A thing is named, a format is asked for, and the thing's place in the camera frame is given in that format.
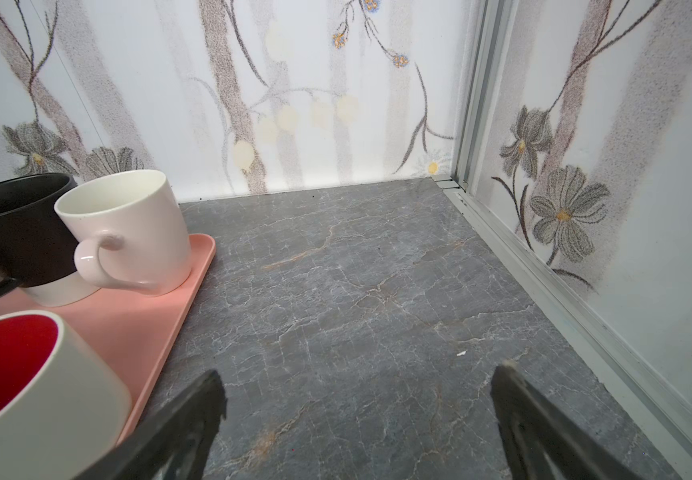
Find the cream mug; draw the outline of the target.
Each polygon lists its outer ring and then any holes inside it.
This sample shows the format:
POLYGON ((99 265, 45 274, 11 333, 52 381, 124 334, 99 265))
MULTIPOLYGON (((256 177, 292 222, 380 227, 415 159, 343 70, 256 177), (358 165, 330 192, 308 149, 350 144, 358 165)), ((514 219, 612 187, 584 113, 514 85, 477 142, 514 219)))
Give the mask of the cream mug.
POLYGON ((58 315, 0 316, 0 479, 71 479, 111 450, 129 389, 58 315))

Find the black mug white base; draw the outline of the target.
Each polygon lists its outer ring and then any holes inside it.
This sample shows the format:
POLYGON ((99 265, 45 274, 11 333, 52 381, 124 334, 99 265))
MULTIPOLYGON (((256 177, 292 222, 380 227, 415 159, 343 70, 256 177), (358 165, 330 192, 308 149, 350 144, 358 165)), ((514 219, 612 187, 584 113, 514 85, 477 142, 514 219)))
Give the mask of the black mug white base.
POLYGON ((21 289, 39 305, 58 307, 99 290, 78 273, 78 241, 54 209, 76 186, 64 173, 0 182, 0 298, 21 289))

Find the pink mug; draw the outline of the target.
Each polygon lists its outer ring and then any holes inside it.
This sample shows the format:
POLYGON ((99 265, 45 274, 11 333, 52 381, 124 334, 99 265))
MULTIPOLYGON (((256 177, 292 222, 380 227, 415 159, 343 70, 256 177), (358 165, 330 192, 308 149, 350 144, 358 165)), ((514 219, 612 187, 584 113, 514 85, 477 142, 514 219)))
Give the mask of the pink mug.
POLYGON ((54 210, 77 239, 74 263, 92 285, 159 296, 190 275, 189 233, 159 170, 86 182, 63 194, 54 210))

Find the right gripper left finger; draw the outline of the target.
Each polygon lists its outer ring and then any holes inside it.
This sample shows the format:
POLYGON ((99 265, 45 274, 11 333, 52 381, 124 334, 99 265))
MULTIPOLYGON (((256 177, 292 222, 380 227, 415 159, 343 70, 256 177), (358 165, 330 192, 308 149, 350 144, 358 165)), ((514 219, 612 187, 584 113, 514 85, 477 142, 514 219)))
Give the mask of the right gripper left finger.
POLYGON ((201 479, 228 399, 208 370, 141 424, 79 479, 201 479))

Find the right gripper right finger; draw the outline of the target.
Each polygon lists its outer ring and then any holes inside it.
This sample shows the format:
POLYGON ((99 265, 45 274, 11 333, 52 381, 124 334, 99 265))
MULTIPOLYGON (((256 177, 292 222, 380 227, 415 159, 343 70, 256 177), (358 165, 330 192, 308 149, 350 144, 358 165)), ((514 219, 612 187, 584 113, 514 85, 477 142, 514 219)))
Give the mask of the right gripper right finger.
POLYGON ((491 397, 514 479, 637 479, 539 390, 514 362, 495 368, 491 397))

